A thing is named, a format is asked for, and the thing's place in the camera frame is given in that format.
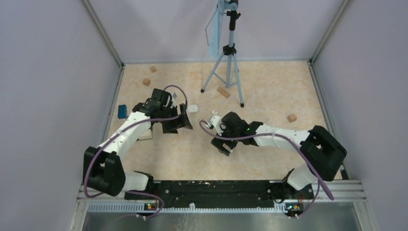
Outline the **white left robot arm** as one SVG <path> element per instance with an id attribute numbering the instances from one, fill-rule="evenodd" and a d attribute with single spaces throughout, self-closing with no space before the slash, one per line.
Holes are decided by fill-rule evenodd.
<path id="1" fill-rule="evenodd" d="M 83 160 L 83 189 L 97 191 L 97 196 L 117 196 L 122 191 L 136 191 L 143 199 L 152 197 L 154 186 L 151 175 L 140 171 L 125 171 L 122 160 L 140 136 L 155 123 L 162 125 L 163 133 L 176 134 L 179 128 L 192 129 L 187 115 L 188 99 L 176 105 L 166 89 L 153 89 L 151 97 L 136 104 L 124 123 L 97 147 L 88 147 Z"/>

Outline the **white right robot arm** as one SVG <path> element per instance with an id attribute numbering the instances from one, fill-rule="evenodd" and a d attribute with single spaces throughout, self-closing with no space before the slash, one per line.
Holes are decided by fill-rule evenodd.
<path id="1" fill-rule="evenodd" d="M 212 116 L 200 124 L 204 131 L 214 129 L 211 144 L 229 156 L 239 142 L 257 147 L 274 147 L 298 153 L 304 163 L 284 178 L 282 192 L 295 198 L 304 187 L 318 182 L 325 192 L 326 182 L 334 180 L 347 155 L 346 149 L 324 127 L 310 130 L 277 128 L 263 122 L 247 123 L 237 113 Z"/>

